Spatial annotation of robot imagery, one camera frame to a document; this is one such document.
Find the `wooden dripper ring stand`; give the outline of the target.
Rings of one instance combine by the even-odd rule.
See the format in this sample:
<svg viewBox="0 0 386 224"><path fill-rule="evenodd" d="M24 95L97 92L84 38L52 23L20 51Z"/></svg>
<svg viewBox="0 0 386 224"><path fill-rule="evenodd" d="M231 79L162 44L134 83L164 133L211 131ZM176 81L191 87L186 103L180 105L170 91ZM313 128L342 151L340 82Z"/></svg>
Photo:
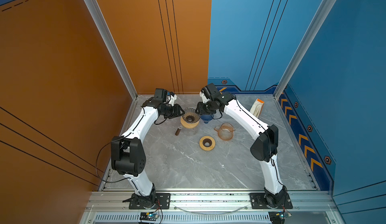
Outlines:
<svg viewBox="0 0 386 224"><path fill-rule="evenodd" d="M181 117L181 125L183 128L193 129L199 125L200 117L195 115L188 115Z"/></svg>

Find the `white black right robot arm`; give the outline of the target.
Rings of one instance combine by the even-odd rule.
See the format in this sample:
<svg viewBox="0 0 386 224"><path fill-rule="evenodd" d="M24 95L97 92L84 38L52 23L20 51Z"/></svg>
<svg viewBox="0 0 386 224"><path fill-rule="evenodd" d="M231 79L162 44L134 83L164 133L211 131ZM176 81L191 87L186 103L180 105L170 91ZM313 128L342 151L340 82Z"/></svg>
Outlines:
<svg viewBox="0 0 386 224"><path fill-rule="evenodd" d="M220 92L213 83L202 88L200 96L202 101L197 104L197 114L212 115L217 111L224 113L236 120L251 135L254 143L250 152L259 161L262 169L266 203L273 209L285 207L288 192L278 170L277 126L259 120L239 102L236 95Z"/></svg>

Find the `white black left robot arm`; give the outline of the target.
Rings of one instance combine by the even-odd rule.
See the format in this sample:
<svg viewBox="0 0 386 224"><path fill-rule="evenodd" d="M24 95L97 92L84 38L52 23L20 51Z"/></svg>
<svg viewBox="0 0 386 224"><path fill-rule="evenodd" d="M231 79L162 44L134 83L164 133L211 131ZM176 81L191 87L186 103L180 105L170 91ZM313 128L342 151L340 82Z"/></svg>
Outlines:
<svg viewBox="0 0 386 224"><path fill-rule="evenodd" d="M175 104L176 99L175 93L157 88L154 96L142 104L138 117L128 130L111 141L111 168L134 189L134 194L126 201L145 209L156 205L156 190L145 172L146 154L142 141L160 116L167 120L185 114L181 106Z"/></svg>

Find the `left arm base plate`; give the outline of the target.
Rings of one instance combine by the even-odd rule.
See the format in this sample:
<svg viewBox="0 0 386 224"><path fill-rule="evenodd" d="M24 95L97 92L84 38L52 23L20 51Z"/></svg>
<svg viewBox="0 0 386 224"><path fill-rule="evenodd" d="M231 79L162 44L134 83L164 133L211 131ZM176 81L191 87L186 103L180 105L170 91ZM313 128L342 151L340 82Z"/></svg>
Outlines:
<svg viewBox="0 0 386 224"><path fill-rule="evenodd" d="M129 209L130 210L156 210L161 208L162 210L168 210L171 203L171 194L170 193L156 193L154 200L144 200L143 197L134 198L130 201Z"/></svg>

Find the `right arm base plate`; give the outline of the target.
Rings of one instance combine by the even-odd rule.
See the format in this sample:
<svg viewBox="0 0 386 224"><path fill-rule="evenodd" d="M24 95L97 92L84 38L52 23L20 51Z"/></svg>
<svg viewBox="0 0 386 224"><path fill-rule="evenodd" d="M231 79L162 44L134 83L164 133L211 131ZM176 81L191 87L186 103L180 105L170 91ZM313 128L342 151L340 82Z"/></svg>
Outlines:
<svg viewBox="0 0 386 224"><path fill-rule="evenodd" d="M257 209L293 209L290 196L287 193L278 193L276 195L267 193L251 193L249 195L250 203L254 210Z"/></svg>

